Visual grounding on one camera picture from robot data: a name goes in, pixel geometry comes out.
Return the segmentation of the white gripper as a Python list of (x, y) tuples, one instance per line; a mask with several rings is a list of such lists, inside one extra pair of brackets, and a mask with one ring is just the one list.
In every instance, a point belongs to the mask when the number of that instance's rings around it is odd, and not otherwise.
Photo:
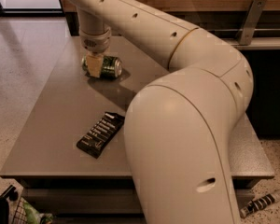
[(79, 30), (81, 46), (90, 51), (86, 55), (86, 65), (92, 77), (101, 75), (104, 53), (110, 45), (111, 29), (107, 28), (105, 32), (98, 35), (90, 35)]

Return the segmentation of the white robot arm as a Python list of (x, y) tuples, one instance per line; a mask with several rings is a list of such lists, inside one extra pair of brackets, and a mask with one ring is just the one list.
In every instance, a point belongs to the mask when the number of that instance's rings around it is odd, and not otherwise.
[(69, 1), (83, 37), (95, 16), (169, 71), (134, 96), (124, 124), (147, 224), (240, 224), (229, 142), (253, 93), (246, 58), (204, 29), (135, 0)]

